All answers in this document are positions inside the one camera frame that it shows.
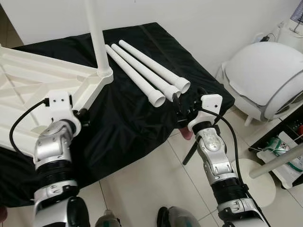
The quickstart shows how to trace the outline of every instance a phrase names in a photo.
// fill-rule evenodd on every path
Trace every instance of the green object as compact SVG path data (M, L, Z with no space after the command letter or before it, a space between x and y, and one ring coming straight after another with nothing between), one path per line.
M270 150L278 157L289 151L290 147L279 138L271 138L268 146L263 150ZM298 171L299 173L303 172L303 156L297 157L287 164L295 171Z

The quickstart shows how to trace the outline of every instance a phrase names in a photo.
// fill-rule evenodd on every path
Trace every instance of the floor tile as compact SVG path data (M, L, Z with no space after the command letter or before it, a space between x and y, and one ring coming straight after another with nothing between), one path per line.
M99 181L82 188L78 195L81 197L89 210L89 222L91 226L95 226L95 223L101 217L106 210L102 190Z
M226 113L225 114L228 114L228 113L230 113L230 112L232 112L232 111L235 111L235 110L237 110L238 108L235 106L235 105L233 105L231 108L229 108L227 111L226 111Z
M221 227L221 226L224 225L224 222L219 218L217 210L215 210L214 212L212 212L212 216L213 216L214 220L216 221L216 223L217 223L217 225L219 227Z
M219 122L218 125L221 131L221 136L227 146L227 156L231 161L233 161L235 159L235 154L232 135L228 130L228 127L224 125L224 122ZM178 134L170 137L168 141L176 152L179 160L183 162L191 146L194 144L195 137L192 137L192 139L188 141L183 139L181 134ZM237 136L237 141L239 157L247 158L250 155L253 155L247 150L248 145L239 136ZM187 171L189 177L192 179L193 183L197 187L200 195L202 196L209 210L214 211L217 207L217 202L214 198L213 190L209 185L209 182L205 175L202 158L197 152L192 156L188 164L185 166L185 170Z
M303 184L297 185L288 191L292 194L295 200L303 207Z
M273 227L301 227L303 225L303 208L291 196L288 190L281 188L276 180L276 198L272 204L262 208L268 222Z
M253 145L267 132L278 125L281 120L274 119L270 122L260 122L253 120L249 126L244 126L244 122L247 115L240 110L235 110L233 112L227 113L225 116L226 120L232 125L234 130L239 134L239 136L244 139L244 141L249 145Z
M179 133L180 133L180 130L179 130L179 129L174 129L174 130L171 132L171 134L170 134L169 137L174 136L174 135L177 135L177 134L179 134Z
M8 208L3 227L32 227L34 206Z
M213 216L211 214L207 215L205 218L199 221L201 227L218 227Z
M107 206L123 227L155 227L161 206L179 206L198 220L209 211L168 142L101 180Z
M7 43L6 46L8 48L14 48L17 46L23 46L23 43L18 36L17 32L15 30L13 31L8 31L8 37L7 37Z

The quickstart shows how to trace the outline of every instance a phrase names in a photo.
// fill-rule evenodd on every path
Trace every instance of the white plastic stand base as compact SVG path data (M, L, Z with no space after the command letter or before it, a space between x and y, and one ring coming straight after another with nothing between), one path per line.
M261 165L250 159L239 159L241 176L243 182L249 187L249 192L260 207L270 205L276 197L276 186L274 180L269 173L252 179L250 171L260 167ZM236 171L236 161L232 162L232 166Z

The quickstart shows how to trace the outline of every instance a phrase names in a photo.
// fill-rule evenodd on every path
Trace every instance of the robotic arm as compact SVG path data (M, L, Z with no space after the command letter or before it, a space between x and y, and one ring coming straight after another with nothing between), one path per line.
M52 123L36 142L34 163L40 178L35 192L34 227L89 227L89 214L73 174L70 144L81 130L67 92L49 93Z
M175 107L180 106L176 104L176 96L174 102ZM178 121L183 126L188 123L188 129L196 136L197 151L203 159L204 171L217 200L223 227L268 227L247 186L234 172L226 156L225 143L214 126L221 103L220 95L203 95L187 111L186 117L177 109Z

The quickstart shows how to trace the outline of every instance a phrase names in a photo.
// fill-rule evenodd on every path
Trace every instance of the black tablecloth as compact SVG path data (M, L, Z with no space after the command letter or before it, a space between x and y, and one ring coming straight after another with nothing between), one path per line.
M222 95L221 114L233 97L170 34L157 23L104 31L107 44L124 39L177 75L191 82L182 95L184 108L196 97L196 89ZM16 48L60 60L97 67L90 34L51 40ZM106 85L90 108L91 127L74 138L71 154L80 187L91 184L142 158L162 144L177 128L172 103L154 108L147 97L109 58L114 82ZM15 152L0 148L0 203L14 207L31 204L37 189L34 166Z

